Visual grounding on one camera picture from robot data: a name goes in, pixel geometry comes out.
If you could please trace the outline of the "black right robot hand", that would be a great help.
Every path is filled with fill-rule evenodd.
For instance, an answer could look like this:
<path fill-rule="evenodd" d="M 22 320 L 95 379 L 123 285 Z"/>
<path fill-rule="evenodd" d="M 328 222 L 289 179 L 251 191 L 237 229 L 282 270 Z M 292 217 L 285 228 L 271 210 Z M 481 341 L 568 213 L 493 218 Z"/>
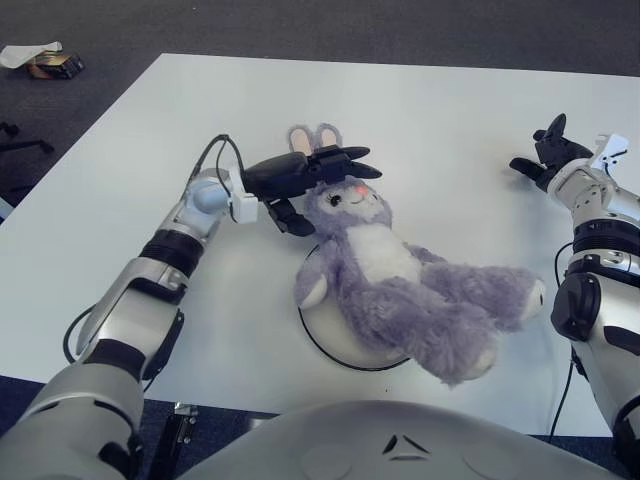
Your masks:
<path fill-rule="evenodd" d="M 588 159 L 593 152 L 587 147 L 564 137 L 566 114 L 554 118 L 546 129 L 536 130 L 533 134 L 538 161 L 515 157 L 509 162 L 512 170 L 523 174 L 543 192 L 558 172 L 574 160 Z"/>

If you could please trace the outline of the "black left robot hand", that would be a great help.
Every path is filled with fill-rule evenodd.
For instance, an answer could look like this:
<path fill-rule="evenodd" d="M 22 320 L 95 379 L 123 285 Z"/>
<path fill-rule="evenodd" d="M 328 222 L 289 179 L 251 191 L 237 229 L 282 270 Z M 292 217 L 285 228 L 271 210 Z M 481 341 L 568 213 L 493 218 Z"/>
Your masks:
<path fill-rule="evenodd" d="M 262 202 L 279 230 L 298 237 L 315 232 L 312 223 L 299 214 L 290 200 L 303 196 L 319 184 L 336 184 L 346 177 L 375 179 L 376 168 L 360 163 L 370 153 L 367 147 L 322 147 L 307 156 L 295 151 L 262 161 L 241 173 L 245 191 Z"/>

